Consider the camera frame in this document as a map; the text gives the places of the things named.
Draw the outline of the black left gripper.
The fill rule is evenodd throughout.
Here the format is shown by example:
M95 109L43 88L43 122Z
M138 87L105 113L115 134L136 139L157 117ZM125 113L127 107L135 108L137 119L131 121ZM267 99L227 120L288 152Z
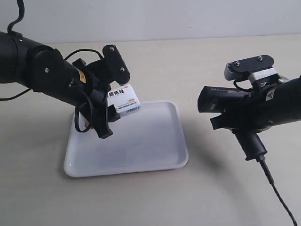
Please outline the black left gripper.
M120 119L114 104L108 104L108 91L110 91L111 73L104 58L86 64L81 58L72 63L80 70L84 82L82 89L85 102L76 106L75 126L79 128L79 114L87 120L87 128L95 129L99 138L107 138L113 134L109 122Z

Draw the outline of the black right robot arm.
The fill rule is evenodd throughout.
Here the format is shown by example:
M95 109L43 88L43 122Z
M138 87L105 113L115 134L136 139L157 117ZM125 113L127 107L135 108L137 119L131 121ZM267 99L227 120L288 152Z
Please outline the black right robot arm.
M210 119L213 129L264 131L301 120L301 79L296 78L261 93L245 96Z

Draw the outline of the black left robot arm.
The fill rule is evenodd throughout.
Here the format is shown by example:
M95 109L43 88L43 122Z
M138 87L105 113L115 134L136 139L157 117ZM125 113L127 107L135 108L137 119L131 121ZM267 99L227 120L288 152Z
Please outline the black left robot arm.
M0 82L16 82L74 106L77 131L82 131L82 115L87 128L102 139L113 134L109 123L120 118L107 102L113 74L104 57L89 64L82 59L69 63L55 48L1 32Z

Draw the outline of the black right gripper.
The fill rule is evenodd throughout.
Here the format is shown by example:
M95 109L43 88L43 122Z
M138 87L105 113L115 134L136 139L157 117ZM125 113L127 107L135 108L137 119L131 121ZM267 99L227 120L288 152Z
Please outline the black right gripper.
M279 85L279 82L264 83L263 86L254 86L248 92L236 90L238 96L227 98L222 113L210 119L213 130L267 130L271 125L264 114L271 109L267 104L275 100L268 94L273 95Z

